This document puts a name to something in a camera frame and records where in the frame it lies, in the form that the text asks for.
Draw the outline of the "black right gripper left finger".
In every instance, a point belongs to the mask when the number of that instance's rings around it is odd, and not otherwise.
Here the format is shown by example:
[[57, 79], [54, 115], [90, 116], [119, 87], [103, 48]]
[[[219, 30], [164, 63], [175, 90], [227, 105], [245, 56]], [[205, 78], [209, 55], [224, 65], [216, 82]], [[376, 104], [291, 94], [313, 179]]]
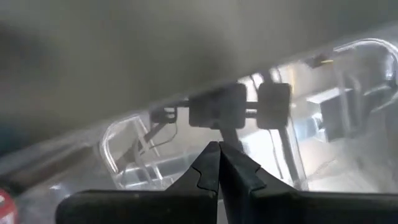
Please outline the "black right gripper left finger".
[[216, 224], [220, 145], [209, 142], [170, 187], [85, 190], [58, 205], [56, 224]]

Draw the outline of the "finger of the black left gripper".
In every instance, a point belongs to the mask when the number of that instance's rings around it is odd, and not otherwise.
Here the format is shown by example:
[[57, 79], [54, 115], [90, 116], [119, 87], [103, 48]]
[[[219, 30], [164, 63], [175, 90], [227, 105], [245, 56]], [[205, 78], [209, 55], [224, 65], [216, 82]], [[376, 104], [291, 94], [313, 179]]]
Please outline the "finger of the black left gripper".
[[210, 129], [241, 129], [246, 120], [246, 86], [234, 83], [191, 97], [189, 125]]
[[257, 127], [286, 127], [290, 111], [291, 89], [288, 83], [262, 83], [257, 93]]

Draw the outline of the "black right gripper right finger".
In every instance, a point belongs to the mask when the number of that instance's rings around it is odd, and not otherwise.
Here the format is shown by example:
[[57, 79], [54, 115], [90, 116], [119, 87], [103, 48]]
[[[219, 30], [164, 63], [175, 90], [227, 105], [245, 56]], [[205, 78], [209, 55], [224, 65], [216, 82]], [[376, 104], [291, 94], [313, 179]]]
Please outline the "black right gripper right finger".
[[220, 149], [229, 224], [398, 224], [398, 194], [297, 190], [233, 146]]

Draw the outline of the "red cola can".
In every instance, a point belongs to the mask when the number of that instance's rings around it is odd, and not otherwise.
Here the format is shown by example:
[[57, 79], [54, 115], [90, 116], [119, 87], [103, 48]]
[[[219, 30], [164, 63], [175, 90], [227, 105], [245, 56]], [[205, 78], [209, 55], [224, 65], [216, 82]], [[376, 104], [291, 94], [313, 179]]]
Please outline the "red cola can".
[[11, 195], [0, 189], [0, 224], [18, 224], [17, 207]]

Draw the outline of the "clear plastic bin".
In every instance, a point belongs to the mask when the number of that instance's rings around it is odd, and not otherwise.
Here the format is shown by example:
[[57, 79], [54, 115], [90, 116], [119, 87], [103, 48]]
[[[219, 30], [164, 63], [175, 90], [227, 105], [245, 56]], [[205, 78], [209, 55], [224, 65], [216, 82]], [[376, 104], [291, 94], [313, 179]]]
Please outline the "clear plastic bin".
[[[189, 125], [191, 97], [246, 86], [241, 129]], [[286, 127], [257, 127], [262, 83], [288, 83]], [[398, 192], [398, 40], [363, 38], [114, 122], [99, 151], [123, 190], [163, 190], [210, 141], [300, 190]]]

